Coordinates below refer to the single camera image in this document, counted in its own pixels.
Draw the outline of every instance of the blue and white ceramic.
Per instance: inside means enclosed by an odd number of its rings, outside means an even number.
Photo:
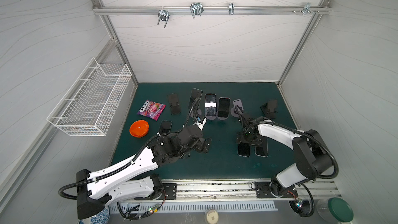
[[[97,215],[94,215],[84,220],[80,220],[79,224],[107,224],[109,216],[110,216],[109,206],[106,206]]]

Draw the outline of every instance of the green mat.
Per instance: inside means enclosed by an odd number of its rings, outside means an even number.
[[[204,112],[205,94],[217,94],[229,97],[232,101],[241,99],[246,112],[252,117],[263,116],[260,106],[270,99],[278,100],[275,122],[296,128],[289,111],[275,83],[140,83],[132,102],[126,124],[112,160],[118,163],[134,155],[141,145],[159,130],[163,120],[172,121],[172,131],[182,127],[188,113],[189,97],[192,88],[203,91],[200,109]],[[182,113],[171,115],[167,95],[178,93]],[[158,121],[137,115],[146,100],[166,104]],[[135,138],[129,128],[137,120],[149,123],[149,132],[145,137]],[[157,173],[163,179],[224,179],[224,178],[270,178],[287,168],[293,161],[293,151],[288,147],[268,139],[268,157],[259,157],[251,147],[250,157],[238,156],[236,132],[241,131],[238,118],[229,115],[225,121],[215,119],[207,121],[203,128],[204,137],[212,137],[212,144],[207,154],[191,151],[191,157],[180,159],[173,164],[157,168],[150,173]]]

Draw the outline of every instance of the smartphone on stand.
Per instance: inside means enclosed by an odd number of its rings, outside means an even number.
[[[218,99],[217,117],[220,120],[225,120],[225,119],[228,118],[230,104],[231,104],[231,99],[230,98],[220,97],[220,99]]]
[[[172,124],[173,124],[173,122],[171,122],[171,121],[162,121],[160,123],[159,133],[162,134],[162,133],[170,132],[172,129]]]
[[[234,107],[231,110],[231,115],[234,117],[239,117],[238,113],[236,112],[235,106],[239,106],[242,110],[243,110],[243,105],[242,105],[242,101],[240,99],[234,100],[232,102],[232,104],[234,105]]]
[[[199,89],[197,89],[197,88],[192,88],[191,97],[189,98],[188,109],[191,109],[192,104],[193,104],[193,101],[194,101],[196,98],[199,98],[199,99],[200,99],[201,97],[202,97],[202,90],[199,90]]]
[[[212,94],[205,95],[205,117],[214,120],[217,116],[217,96]]]

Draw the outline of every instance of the vent grille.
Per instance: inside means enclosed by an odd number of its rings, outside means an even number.
[[[140,205],[139,212],[145,212],[155,205],[153,202],[144,202]],[[122,210],[128,211],[137,203],[121,203]],[[277,211],[274,201],[225,201],[225,202],[165,202],[159,209],[159,213],[187,213],[206,212],[215,209],[218,212],[260,212]],[[116,204],[110,205],[111,214],[118,214]]]

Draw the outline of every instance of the green jar lid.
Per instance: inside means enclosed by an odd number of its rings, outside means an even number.
[[[330,198],[328,207],[331,214],[340,222],[350,222],[354,219],[354,212],[348,203],[338,197]]]

